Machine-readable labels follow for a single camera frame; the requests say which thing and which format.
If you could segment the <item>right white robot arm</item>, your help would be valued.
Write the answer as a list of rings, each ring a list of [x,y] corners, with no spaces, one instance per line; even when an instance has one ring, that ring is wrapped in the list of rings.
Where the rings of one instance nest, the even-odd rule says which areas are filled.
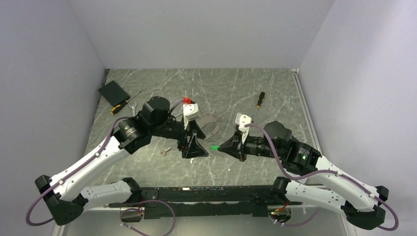
[[[274,158],[283,176],[277,177],[271,198],[277,204],[302,202],[346,217],[352,225],[373,230],[385,222],[389,190],[370,186],[345,173],[317,149],[298,141],[291,130],[273,121],[258,128],[263,136],[247,136],[235,128],[233,136],[217,147],[243,162],[248,155]]]

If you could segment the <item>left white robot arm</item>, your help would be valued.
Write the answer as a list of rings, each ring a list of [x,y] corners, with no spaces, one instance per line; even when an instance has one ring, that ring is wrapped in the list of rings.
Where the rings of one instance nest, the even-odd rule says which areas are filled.
[[[178,104],[183,109],[181,120],[172,115],[175,105],[169,100],[152,97],[135,115],[117,119],[105,139],[75,164],[54,176],[38,177],[35,184],[52,221],[66,225],[84,211],[105,204],[136,206],[142,190],[133,178],[96,187],[89,187],[88,182],[108,166],[148,145],[153,137],[176,140],[184,159],[206,157],[208,152],[199,143],[205,134],[197,124],[198,104],[187,97]]]

